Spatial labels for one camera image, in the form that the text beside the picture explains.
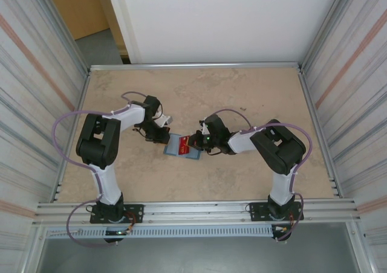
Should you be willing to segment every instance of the red card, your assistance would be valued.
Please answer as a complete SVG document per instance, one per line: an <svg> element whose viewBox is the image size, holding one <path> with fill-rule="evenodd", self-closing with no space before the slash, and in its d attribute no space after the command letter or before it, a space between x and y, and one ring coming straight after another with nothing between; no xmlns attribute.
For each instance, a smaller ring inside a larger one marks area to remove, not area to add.
<svg viewBox="0 0 387 273"><path fill-rule="evenodd" d="M179 139L179 155L189 153L188 138L189 138L189 136L180 137L180 139Z"/></svg>

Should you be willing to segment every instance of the doorway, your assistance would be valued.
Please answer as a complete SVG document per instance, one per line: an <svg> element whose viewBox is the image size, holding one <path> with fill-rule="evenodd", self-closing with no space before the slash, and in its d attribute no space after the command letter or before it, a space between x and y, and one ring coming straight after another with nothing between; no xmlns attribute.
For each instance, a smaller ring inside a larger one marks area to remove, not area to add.
<svg viewBox="0 0 387 273"><path fill-rule="evenodd" d="M110 0L52 0L88 66L130 63Z"/></svg>

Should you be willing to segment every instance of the perforated metal strip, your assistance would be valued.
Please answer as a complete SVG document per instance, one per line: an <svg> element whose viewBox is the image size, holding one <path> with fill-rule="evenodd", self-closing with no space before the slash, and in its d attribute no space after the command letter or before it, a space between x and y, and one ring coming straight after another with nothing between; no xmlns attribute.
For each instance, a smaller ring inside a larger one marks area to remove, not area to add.
<svg viewBox="0 0 387 273"><path fill-rule="evenodd" d="M71 228L77 239L117 238L106 236L106 227ZM122 238L174 238L174 237L272 237L271 225L195 225L195 226L134 226ZM68 238L65 228L53 228L47 233L49 239Z"/></svg>

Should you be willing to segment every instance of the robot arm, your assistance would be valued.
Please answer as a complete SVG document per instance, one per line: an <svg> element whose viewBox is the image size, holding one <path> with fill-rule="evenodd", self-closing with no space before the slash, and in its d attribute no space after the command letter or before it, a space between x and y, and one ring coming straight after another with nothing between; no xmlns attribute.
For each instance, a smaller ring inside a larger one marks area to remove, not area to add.
<svg viewBox="0 0 387 273"><path fill-rule="evenodd" d="M88 114L77 142L76 152L83 163L92 167L99 176L103 196L97 203L103 217L115 222L122 218L123 196L117 185L114 161L119 151L120 133L129 127L145 132L145 140L167 144L170 116L165 116L160 101L147 96L143 103L133 101L112 115ZM94 182L98 187L95 175Z"/></svg>
<svg viewBox="0 0 387 273"><path fill-rule="evenodd" d="M267 165L273 170L273 186L268 196L268 209L275 218L286 214L294 202L291 193L292 174L302 161L306 148L302 141L283 126L269 126L260 130L230 132L222 120L213 114L200 121L202 129L190 136L188 145L211 152L218 148L222 153L237 153L258 150Z"/></svg>

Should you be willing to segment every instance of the orange stripe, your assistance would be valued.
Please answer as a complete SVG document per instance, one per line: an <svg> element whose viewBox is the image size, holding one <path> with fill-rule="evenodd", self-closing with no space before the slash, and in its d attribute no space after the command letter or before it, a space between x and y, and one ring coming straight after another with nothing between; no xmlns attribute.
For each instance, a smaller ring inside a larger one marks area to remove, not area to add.
<svg viewBox="0 0 387 273"><path fill-rule="evenodd" d="M11 204L10 202L5 202L0 200L0 211L5 211L10 214L17 214L22 217L29 217L31 219L35 218L35 212L29 210L28 208L20 207L15 204Z"/></svg>
<svg viewBox="0 0 387 273"><path fill-rule="evenodd" d="M366 202L363 205L359 205L357 210L360 214L365 214L385 207L387 207L387 196L378 198L372 202Z"/></svg>
<svg viewBox="0 0 387 273"><path fill-rule="evenodd" d="M8 24L8 22L4 19L4 17L0 14L0 26L7 33L10 39L15 43L15 45L22 51L28 61L35 67L35 69L43 76L43 78L48 82L48 84L54 89L56 94L60 99L66 104L66 106L71 110L75 110L73 104L71 104L70 100L66 98L65 94L60 90L60 88L55 84L54 80L50 77L49 73L43 68L41 63L35 58L35 56L31 53L31 51L25 46L25 44L21 41L20 37L15 33L12 27Z"/></svg>
<svg viewBox="0 0 387 273"><path fill-rule="evenodd" d="M377 20L372 29L367 33L365 38L360 43L359 47L355 50L354 54L348 59L339 73L335 76L332 83L327 87L325 92L322 94L321 98L316 102L317 109L320 107L321 103L327 97L327 95L332 91L332 89L337 85L339 80L344 76L344 74L348 71L351 65L355 62L357 57L364 51L364 49L369 45L369 43L374 39L376 34L382 29L384 24L387 22L387 9L382 14L382 16Z"/></svg>

